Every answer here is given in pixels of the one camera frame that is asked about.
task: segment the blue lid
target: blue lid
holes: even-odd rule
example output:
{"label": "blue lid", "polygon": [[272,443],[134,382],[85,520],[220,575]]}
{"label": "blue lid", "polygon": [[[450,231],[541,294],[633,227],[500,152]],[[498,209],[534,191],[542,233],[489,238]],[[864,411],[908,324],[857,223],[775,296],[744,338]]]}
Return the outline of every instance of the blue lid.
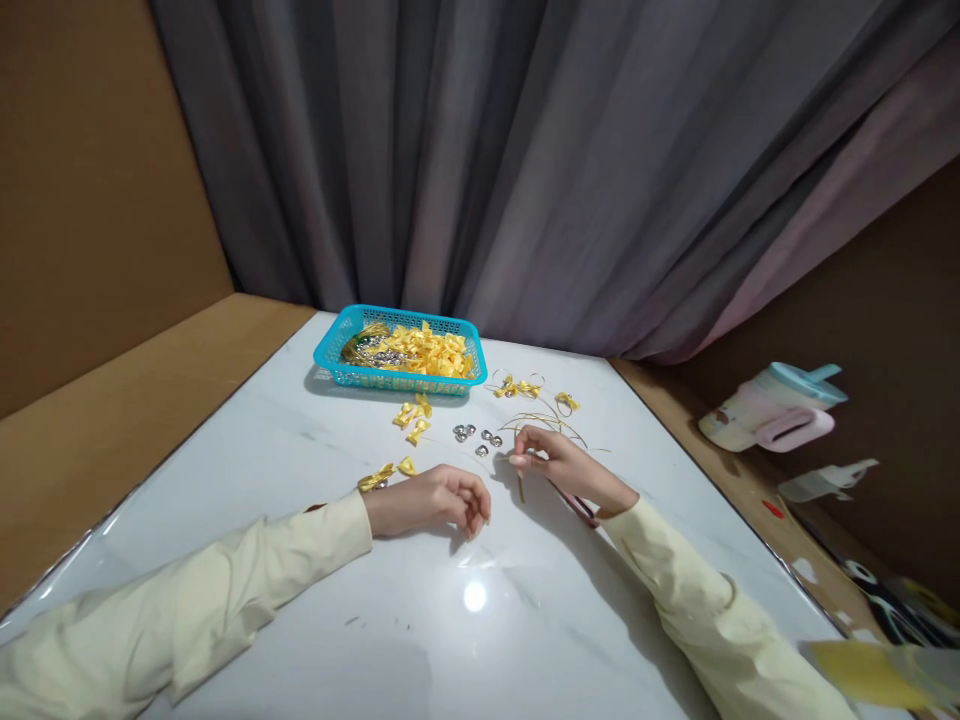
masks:
{"label": "blue lid", "polygon": [[770,374],[778,381],[801,395],[814,400],[837,405],[850,398],[847,394],[824,380],[840,372],[838,365],[824,365],[807,372],[786,363],[770,363]]}

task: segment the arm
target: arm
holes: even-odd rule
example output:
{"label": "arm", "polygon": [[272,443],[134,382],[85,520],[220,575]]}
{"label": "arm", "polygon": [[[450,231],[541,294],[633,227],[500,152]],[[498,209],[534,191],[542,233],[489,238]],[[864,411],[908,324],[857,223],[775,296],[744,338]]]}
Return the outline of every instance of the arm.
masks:
{"label": "arm", "polygon": [[490,517],[480,478],[446,466],[319,510],[262,519],[120,588],[35,619],[0,647],[0,716],[133,717],[164,688],[178,702],[253,644],[310,585],[372,536]]}
{"label": "arm", "polygon": [[[528,449],[549,459],[525,454]],[[664,630],[687,656],[722,717],[854,719],[840,692],[777,632],[762,608],[569,438],[525,427],[510,461],[518,468],[537,468],[564,492],[600,506],[601,525],[653,594]]]}

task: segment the table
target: table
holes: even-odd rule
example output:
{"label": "table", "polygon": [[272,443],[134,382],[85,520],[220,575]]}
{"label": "table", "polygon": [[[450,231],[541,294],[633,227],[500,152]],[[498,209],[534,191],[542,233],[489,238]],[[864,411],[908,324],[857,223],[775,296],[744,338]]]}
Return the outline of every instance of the table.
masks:
{"label": "table", "polygon": [[[373,552],[311,588],[253,648],[177,708],[143,717],[656,718],[715,717],[646,590],[598,531],[546,483],[497,452],[477,457],[526,398],[431,396],[417,448],[391,424],[406,393],[339,387],[318,376],[314,347],[334,316],[318,313],[112,513],[0,626],[125,582],[266,514],[277,518],[349,492],[410,455],[421,470],[459,465],[484,477],[491,525],[471,543],[452,531],[378,540]],[[538,372],[545,395],[583,408],[571,424],[792,641],[839,634],[776,558],[601,359],[484,341],[491,373]],[[476,436],[458,444],[453,427]],[[502,451],[512,439],[504,438]],[[866,717],[906,717],[869,709]]]}

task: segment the blue plastic basket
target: blue plastic basket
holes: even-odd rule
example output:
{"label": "blue plastic basket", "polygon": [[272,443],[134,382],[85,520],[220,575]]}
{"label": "blue plastic basket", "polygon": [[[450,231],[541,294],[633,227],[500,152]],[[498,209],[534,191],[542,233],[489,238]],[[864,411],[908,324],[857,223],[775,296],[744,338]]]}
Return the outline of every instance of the blue plastic basket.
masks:
{"label": "blue plastic basket", "polygon": [[[436,375],[419,375],[393,370],[356,367],[340,362],[340,351],[347,340],[374,322],[382,322],[391,330],[397,325],[420,327],[423,321],[430,323],[434,333],[453,333],[467,339],[467,355],[473,358],[473,377],[445,378]],[[466,395],[470,388],[487,379],[487,363],[480,349],[480,333],[476,326],[466,320],[445,318],[439,315],[392,310],[375,305],[348,305],[334,320],[333,325],[323,336],[323,340],[313,351],[313,361],[329,370],[338,385],[380,388],[382,390],[407,390],[443,395]]]}

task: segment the yellow sleeve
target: yellow sleeve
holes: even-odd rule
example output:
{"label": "yellow sleeve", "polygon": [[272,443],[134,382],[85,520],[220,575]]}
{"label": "yellow sleeve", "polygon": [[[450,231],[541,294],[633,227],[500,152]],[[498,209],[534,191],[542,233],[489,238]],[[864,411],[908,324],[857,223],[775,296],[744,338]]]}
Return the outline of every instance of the yellow sleeve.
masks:
{"label": "yellow sleeve", "polygon": [[250,647],[278,608],[372,542],[354,491],[81,595],[0,647],[0,716],[134,717],[164,688],[178,702]]}
{"label": "yellow sleeve", "polygon": [[770,617],[640,500],[601,525],[725,720],[854,720]]}

